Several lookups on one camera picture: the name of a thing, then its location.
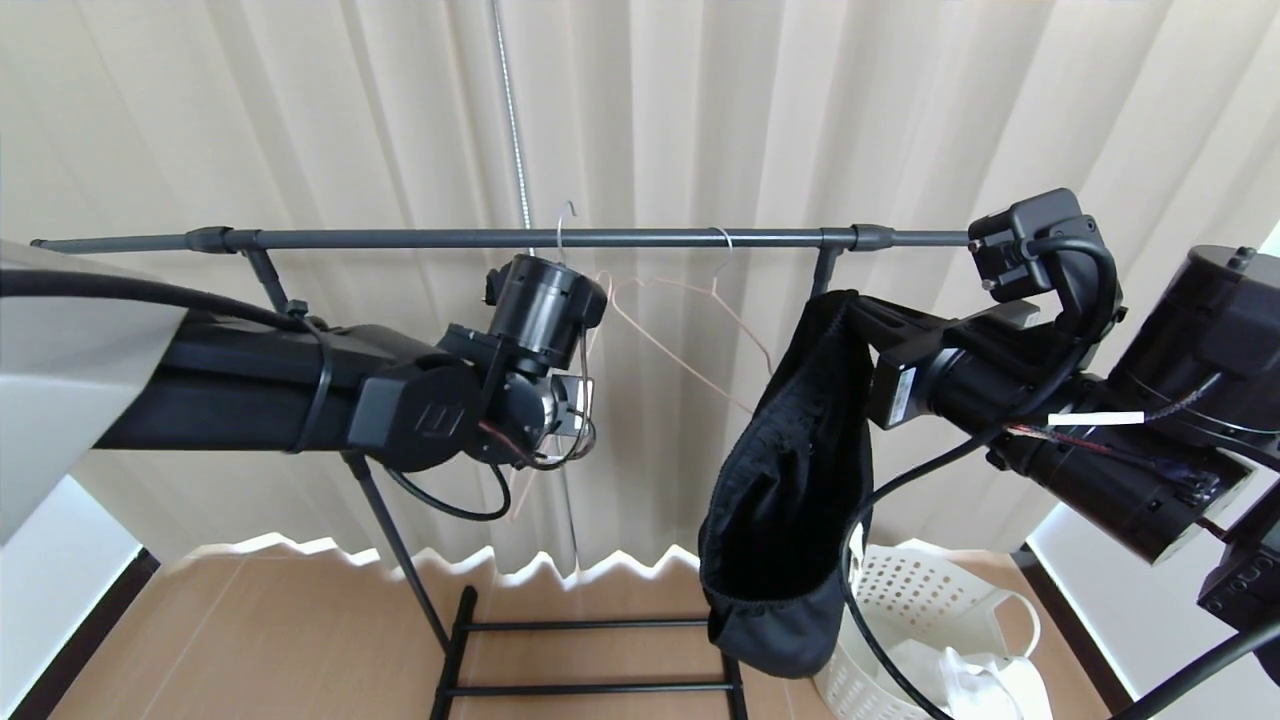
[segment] clothes rack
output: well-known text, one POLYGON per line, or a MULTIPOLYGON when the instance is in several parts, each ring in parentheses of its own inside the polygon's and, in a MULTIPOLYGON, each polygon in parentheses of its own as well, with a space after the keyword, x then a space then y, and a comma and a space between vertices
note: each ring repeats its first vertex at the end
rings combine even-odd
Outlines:
MULTIPOLYGON (((259 231, 210 227, 183 234, 105 237, 90 240, 35 240, 32 246, 69 255, 110 252, 146 252, 191 250, 197 252, 243 255, 257 277, 271 306, 285 311, 288 295, 268 254, 269 250, 332 250, 332 249, 525 249, 525 247, 681 247, 721 249, 724 233, 733 247, 814 247, 810 297, 827 291, 841 252, 868 252, 888 247, 961 247, 968 245, 965 232, 896 231, 883 225, 851 225, 818 229, 381 229, 381 231, 259 231)), ((392 520, 387 502, 372 475, 356 474, 365 500, 378 525, 390 544, 396 561, 404 573, 410 589, 426 615, 431 632, 444 652, 444 664, 435 688, 431 720, 447 720, 458 697, 534 697, 579 696, 648 692, 723 692, 728 700, 731 720, 746 720, 746 698, 737 660, 721 655, 724 678, 713 682, 667 683, 577 683, 539 685, 462 685, 458 675, 467 641, 474 633, 498 632, 573 632, 622 628, 690 628, 705 626, 705 618, 648 618, 627 620, 541 620, 520 623, 477 623, 474 619, 479 593, 467 585, 458 601, 452 632, 444 629, 431 602, 422 577, 392 520)))

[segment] floor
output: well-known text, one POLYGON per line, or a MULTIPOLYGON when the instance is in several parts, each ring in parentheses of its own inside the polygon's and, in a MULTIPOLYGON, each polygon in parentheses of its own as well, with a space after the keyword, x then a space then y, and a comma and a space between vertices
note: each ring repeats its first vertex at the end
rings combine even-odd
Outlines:
MULTIPOLYGON (((963 564, 988 582, 1032 594, 1007 556, 970 553, 963 564)), ((570 589, 548 566, 521 584, 495 578, 492 561, 460 573, 424 562, 421 571, 445 623, 466 584, 480 591, 479 620, 707 610, 696 571, 678 559, 652 579, 616 566, 570 589)), ((1018 643, 1029 624, 1010 610, 1001 621, 1018 643)), ((287 546, 205 556, 157 573, 54 719, 425 719, 440 657, 408 588, 376 561, 355 565, 337 551, 303 555, 287 546)), ((1033 660, 1055 717, 1108 717, 1052 623, 1033 660)), ((742 673, 753 719, 832 717, 810 680, 781 680, 746 666, 742 673)), ((467 684, 718 679, 721 666, 700 628, 484 633, 472 638, 462 675, 467 684)), ((453 717, 719 719, 727 717, 727 703, 722 693, 466 698, 454 705, 453 717)))

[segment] black cloth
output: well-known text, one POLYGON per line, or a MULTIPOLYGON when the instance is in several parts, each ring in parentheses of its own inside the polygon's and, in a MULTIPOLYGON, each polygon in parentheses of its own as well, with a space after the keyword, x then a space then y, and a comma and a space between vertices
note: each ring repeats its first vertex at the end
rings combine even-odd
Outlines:
POLYGON ((810 300, 698 533, 708 637, 780 678, 831 659, 844 615, 840 544, 872 492, 872 360, 854 291, 810 300))

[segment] laundry basket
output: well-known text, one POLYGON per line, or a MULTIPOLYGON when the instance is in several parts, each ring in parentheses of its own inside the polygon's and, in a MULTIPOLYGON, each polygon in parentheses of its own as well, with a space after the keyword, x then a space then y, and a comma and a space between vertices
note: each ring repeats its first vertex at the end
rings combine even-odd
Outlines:
MULTIPOLYGON (((855 582, 858 606, 886 648, 911 638, 952 647, 960 655, 1009 656, 996 607, 1010 600, 1021 602, 1032 616, 1030 642, 1012 655, 1029 656, 1039 642, 1039 616, 1030 601, 924 550, 870 546, 855 582)), ((878 671, 879 662, 846 610, 836 652, 814 676, 831 711, 840 720, 928 719, 915 705, 879 687, 878 671)))

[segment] beige curtain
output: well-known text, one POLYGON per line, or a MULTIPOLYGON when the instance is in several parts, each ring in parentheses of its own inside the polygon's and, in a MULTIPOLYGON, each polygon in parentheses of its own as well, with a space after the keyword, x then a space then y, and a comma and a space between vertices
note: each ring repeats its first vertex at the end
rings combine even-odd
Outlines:
MULTIPOLYGON (((529 211, 553 227, 963 228, 1059 186, 1097 217, 1142 318, 1185 250, 1261 243, 1280 218, 1275 0, 498 4, 529 211)), ((294 0, 0 5, 3 214, 9 240, 262 228, 520 227, 524 213, 489 3, 294 0)), ((278 252, 285 287, 332 323, 426 341, 485 327, 499 251, 278 252)), ((244 261, 104 258, 262 302, 244 261)), ((609 270, 705 283, 709 251, 576 251, 609 270)), ((726 300, 780 355, 812 251, 737 251, 726 300)), ((841 259, 832 287, 961 315, 988 299, 963 251, 841 259)), ((754 404, 767 370, 713 304, 618 304, 754 404)), ((1120 328, 1096 368, 1119 356, 1120 328)), ((616 316, 591 356, 596 451, 538 475, 515 521, 456 521, 390 483, 412 550, 494 546, 562 571, 614 550, 692 547, 741 413, 616 316)), ((960 439, 922 419, 876 436, 877 473, 960 439)), ((337 457, 92 452, 74 471, 163 559, 268 532, 380 547, 337 457)), ((488 470, 417 478, 494 507, 488 470)), ((517 478, 520 495, 527 482, 517 478)), ((970 457, 901 493, 877 533, 1010 548, 1052 500, 970 457)))

